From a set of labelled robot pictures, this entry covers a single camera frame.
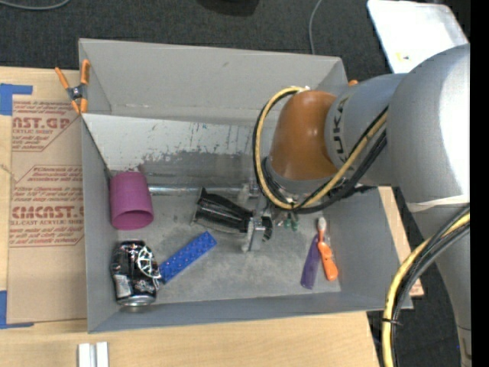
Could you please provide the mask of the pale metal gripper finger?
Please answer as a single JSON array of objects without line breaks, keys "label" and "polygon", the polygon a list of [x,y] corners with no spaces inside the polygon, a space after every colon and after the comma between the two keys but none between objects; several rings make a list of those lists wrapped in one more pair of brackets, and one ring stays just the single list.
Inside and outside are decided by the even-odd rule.
[{"label": "pale metal gripper finger", "polygon": [[267,227],[262,219],[251,219],[248,223],[248,231],[241,245],[241,250],[243,252],[259,251],[266,231]]}]

